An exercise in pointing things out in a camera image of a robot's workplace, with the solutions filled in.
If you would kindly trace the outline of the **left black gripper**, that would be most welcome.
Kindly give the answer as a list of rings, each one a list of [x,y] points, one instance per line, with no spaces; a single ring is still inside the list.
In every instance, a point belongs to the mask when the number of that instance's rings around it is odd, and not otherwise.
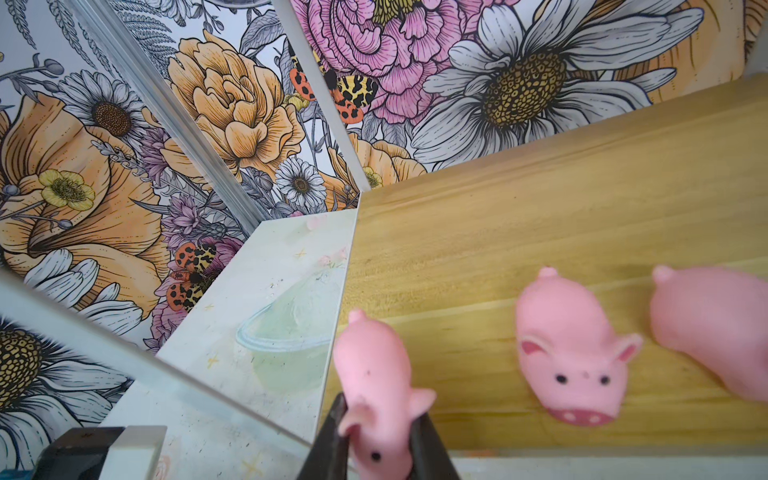
[[[34,479],[152,479],[165,426],[73,428],[39,457]]]

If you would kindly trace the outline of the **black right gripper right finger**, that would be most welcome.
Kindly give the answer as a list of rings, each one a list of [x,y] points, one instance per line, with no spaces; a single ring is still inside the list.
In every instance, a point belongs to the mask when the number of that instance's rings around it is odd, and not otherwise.
[[[411,425],[411,480],[459,480],[460,476],[427,413]]]

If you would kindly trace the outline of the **pink toy pig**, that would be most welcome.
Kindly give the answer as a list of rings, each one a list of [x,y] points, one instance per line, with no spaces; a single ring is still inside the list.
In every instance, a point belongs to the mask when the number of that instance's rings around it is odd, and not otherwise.
[[[661,346],[684,353],[749,401],[767,400],[767,282],[722,267],[657,265],[650,326]]]
[[[405,479],[413,467],[412,423],[429,411],[437,393],[411,385],[406,347],[388,324],[362,310],[349,314],[332,355],[347,410],[337,432],[349,439],[362,479]]]
[[[597,297],[552,267],[520,294],[515,327],[522,374],[551,416],[580,427],[618,418],[641,335],[617,334]]]

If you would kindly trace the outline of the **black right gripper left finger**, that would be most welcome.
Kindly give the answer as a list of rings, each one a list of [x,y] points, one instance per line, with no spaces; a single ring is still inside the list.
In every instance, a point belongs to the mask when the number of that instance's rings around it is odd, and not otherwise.
[[[339,393],[325,417],[297,480],[346,480],[349,439],[338,433],[347,405]]]

